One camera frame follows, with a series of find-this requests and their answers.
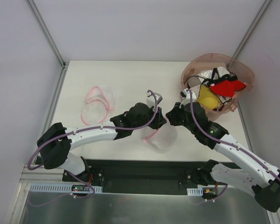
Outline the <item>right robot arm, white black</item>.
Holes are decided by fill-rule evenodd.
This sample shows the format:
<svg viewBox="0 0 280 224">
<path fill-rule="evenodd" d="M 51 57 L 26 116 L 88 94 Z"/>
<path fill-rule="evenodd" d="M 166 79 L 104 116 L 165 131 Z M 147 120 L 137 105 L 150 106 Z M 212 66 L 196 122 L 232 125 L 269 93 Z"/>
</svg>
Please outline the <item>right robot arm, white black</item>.
<svg viewBox="0 0 280 224">
<path fill-rule="evenodd" d="M 204 183 L 226 183 L 253 196 L 261 207 L 270 212 L 280 209 L 280 168 L 244 148 L 224 127 L 208 120 L 199 103 L 176 103 L 166 117 L 171 125 L 187 128 L 199 143 L 240 167 L 240 170 L 229 169 L 213 161 L 211 168 L 201 172 Z"/>
</svg>

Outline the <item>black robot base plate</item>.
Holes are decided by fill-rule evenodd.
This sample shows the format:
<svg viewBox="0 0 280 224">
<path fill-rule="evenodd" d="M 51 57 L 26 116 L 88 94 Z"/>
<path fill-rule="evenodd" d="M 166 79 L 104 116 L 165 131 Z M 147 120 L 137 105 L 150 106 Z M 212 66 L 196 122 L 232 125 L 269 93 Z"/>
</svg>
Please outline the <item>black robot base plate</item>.
<svg viewBox="0 0 280 224">
<path fill-rule="evenodd" d="M 186 195 L 197 187 L 192 175 L 205 161 L 86 160 L 91 184 L 104 193 Z"/>
</svg>

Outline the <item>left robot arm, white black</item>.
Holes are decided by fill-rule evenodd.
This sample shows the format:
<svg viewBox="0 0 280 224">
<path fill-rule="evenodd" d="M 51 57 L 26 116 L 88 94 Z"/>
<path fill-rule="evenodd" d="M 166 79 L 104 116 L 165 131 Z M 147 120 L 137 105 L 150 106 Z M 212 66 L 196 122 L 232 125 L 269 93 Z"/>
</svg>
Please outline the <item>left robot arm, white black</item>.
<svg viewBox="0 0 280 224">
<path fill-rule="evenodd" d="M 118 140 L 130 136 L 138 127 L 158 130 L 166 124 L 161 108 L 157 110 L 137 103 L 120 115 L 101 124 L 80 128 L 66 128 L 61 122 L 53 124 L 37 141 L 45 169 L 62 168 L 80 182 L 90 182 L 91 172 L 84 157 L 70 151 L 74 148 L 105 140 Z"/>
</svg>

